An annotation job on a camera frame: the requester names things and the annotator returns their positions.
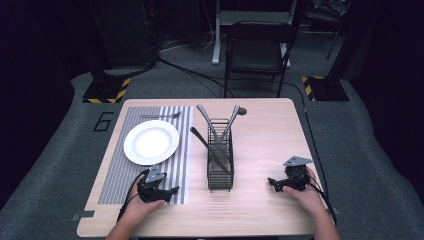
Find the grey-handled utensil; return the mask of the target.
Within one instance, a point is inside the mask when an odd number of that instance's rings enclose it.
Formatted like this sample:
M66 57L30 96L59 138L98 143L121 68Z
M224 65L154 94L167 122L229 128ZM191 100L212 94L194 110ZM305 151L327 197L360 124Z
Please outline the grey-handled utensil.
M230 130L233 122L235 121L235 119L236 119L236 117L237 117L237 115L239 113L239 110L240 110L240 105L235 105L234 106L234 109L233 109L233 112L232 112L232 115L231 115L231 117L230 117L230 119L228 121L228 124L226 125L226 127L225 127L224 131L222 132L222 134L219 136L219 138L217 140L217 143L221 143L223 141L223 139L226 137L227 133L229 132L229 130Z
M214 140L217 141L218 135L217 135L217 132L216 132L216 130L215 130L213 124L212 124L211 119L209 118L209 115L207 114L207 111L204 109L202 104L197 104L196 107L199 110L199 112L201 113L201 115L203 116L203 118L205 119L206 123L208 124L208 126L209 126L209 128L212 132L212 135L214 137Z

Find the grey tape strip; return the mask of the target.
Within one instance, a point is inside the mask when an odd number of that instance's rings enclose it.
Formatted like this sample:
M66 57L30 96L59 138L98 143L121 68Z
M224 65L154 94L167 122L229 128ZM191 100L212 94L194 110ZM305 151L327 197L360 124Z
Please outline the grey tape strip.
M80 211L80 212L74 213L72 215L71 221L78 222L82 218L91 218L93 216L94 216L94 211L93 210L90 210L90 211Z

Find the grey striped placemat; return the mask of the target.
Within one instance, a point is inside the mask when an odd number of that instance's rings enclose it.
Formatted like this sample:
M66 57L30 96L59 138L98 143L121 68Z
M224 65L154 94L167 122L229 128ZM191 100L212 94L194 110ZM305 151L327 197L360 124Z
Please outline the grey striped placemat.
M130 107L112 155L99 202L101 204L122 204L135 177L145 169L158 167L166 174L165 179L159 184L161 189L180 187L178 193L171 198L170 202L172 204L186 204L189 201L191 161L191 133L189 128L193 123L193 110L192 106ZM182 111L181 116L174 119L140 118L140 115L168 115L179 111ZM124 140L134 127L151 120L161 120L175 126L179 132L179 145L174 154L161 163L150 166L138 165L125 156Z

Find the person's right hand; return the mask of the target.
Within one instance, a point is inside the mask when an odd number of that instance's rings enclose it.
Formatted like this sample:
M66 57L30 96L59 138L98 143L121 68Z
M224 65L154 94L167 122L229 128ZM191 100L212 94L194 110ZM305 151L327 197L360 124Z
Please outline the person's right hand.
M322 203L321 196L312 182L310 182L303 191L295 190L289 186L284 186L282 190L289 196L295 198L314 219L329 216Z

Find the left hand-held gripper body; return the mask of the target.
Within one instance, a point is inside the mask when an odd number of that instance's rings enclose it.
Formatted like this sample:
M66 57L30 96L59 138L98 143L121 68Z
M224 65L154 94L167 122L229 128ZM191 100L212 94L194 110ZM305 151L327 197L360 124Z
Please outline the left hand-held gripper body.
M163 190L158 188L159 184L166 177L166 174L162 173L158 167L146 169L141 175L142 178L137 184L137 190L139 197L145 203L160 200L160 196L167 195Z

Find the silver fork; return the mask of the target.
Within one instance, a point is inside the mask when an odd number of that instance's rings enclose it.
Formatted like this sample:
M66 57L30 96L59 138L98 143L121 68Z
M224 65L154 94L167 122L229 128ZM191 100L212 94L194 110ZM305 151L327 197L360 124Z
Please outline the silver fork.
M182 114L182 111L176 112L176 113L172 113L172 114L168 114L168 115L140 115L140 118L178 118L180 117Z

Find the black folding chair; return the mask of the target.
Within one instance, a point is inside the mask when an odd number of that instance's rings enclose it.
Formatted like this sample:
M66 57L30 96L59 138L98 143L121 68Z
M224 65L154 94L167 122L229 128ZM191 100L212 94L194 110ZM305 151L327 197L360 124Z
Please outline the black folding chair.
M239 21L227 30L224 96L230 93L230 74L279 76L276 97L282 85L297 29L288 23Z

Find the white round plate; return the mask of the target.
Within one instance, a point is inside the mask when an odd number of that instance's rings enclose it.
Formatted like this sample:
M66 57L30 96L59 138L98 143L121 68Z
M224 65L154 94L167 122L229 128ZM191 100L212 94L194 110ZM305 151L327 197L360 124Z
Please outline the white round plate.
M135 164L155 165L174 154L179 140L179 132L172 124L161 120L143 122L125 137L124 154Z

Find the person's left hand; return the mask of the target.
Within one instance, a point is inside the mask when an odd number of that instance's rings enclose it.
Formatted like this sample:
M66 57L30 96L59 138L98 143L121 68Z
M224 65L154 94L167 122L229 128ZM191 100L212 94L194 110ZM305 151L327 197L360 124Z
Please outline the person's left hand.
M126 209L121 220L127 224L138 224L164 204L164 200L145 203L138 195L137 185L134 185L130 191L129 199L126 202Z

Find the black stand with striped base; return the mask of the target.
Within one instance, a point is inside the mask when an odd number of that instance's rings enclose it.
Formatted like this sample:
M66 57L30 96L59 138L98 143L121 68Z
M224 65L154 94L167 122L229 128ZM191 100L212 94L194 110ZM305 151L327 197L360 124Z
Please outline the black stand with striped base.
M119 103L130 79L125 75L111 75L105 72L106 50L100 29L92 13L90 0L82 0L87 10L87 27L81 34L84 41L84 62L92 76L92 82L84 94L84 101L90 103Z
M340 16L337 36L344 33L344 42L328 74L324 77L304 76L301 78L310 101L348 101L341 78L352 62L355 52L365 37L369 20L366 0L346 0L344 14Z

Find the black-handled knife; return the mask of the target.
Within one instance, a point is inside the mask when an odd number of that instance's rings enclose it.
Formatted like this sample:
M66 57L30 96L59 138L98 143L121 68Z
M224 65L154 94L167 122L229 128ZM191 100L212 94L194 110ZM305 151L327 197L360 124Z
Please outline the black-handled knife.
M207 148L209 153L212 154L212 157L214 159L214 162L227 174L230 174L230 171L224 166L224 164L220 161L218 156L215 154L214 150L208 145L206 140L202 137L202 135L198 132L198 130L195 127L190 127L190 132L194 134L200 142Z

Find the light wooden table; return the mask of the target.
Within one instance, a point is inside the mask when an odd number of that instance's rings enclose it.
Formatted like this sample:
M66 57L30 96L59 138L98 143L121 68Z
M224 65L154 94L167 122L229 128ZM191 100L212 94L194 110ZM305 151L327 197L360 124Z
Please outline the light wooden table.
M284 176L283 163L292 156L311 153L294 103L287 98L242 99L129 99L124 102L109 145L80 220L80 237L104 237L116 223L119 208L99 201L113 153L119 145L125 118L132 107L203 105L213 118L227 118L235 105L246 115L232 126L235 164L231 190L210 191L206 179L206 150L198 141L191 145L189 200L166 204L151 213L134 231L140 237L225 237L307 235L311 217L298 202L268 183Z

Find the white desk frame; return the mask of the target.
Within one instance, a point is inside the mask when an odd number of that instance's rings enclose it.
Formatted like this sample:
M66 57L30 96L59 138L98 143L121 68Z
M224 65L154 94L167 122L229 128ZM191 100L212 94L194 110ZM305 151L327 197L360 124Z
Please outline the white desk frame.
M221 27L230 26L233 23L253 20L253 21L273 21L291 23L298 0L288 0L290 9L287 11L242 11L242 10L222 10L221 0L216 0L215 4L215 33L214 49L211 63L217 66L220 63L221 55Z

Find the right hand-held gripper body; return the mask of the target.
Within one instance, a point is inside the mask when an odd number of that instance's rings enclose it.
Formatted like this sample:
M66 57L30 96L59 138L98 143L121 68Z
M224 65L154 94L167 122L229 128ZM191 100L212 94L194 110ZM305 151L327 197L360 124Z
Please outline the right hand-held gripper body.
M298 191L304 191L310 183L310 175L306 169L306 165L312 162L312 159L299 156L292 156L284 162L283 165L285 166L287 176L284 180L285 185Z

